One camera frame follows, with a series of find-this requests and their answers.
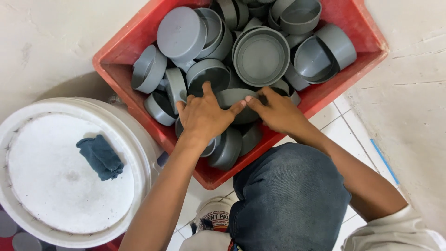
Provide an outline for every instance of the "paint bucket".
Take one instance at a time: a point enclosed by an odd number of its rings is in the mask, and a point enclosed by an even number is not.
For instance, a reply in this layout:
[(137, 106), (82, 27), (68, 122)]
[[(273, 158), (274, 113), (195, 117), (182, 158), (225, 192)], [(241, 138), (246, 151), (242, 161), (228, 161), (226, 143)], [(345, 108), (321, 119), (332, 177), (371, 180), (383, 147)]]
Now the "paint bucket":
[(197, 232), (203, 231), (204, 225), (200, 219), (208, 219), (212, 222), (214, 231), (225, 232), (229, 225), (229, 212), (234, 201), (226, 197), (214, 197), (201, 204), (197, 210), (195, 224)]
[[(76, 148), (98, 134), (124, 163), (114, 180), (100, 181)], [(86, 98), (36, 102), (0, 125), (0, 203), (43, 242), (102, 245), (127, 230), (158, 177), (154, 144), (125, 108)]]

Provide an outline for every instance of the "denim jeans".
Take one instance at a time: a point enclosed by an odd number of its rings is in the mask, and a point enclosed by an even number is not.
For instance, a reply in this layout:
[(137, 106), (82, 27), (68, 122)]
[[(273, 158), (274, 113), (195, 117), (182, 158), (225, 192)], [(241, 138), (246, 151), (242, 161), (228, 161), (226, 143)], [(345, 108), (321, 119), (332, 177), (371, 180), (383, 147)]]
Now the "denim jeans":
[(331, 159), (296, 143), (234, 176), (228, 232), (243, 251), (331, 251), (351, 195)]

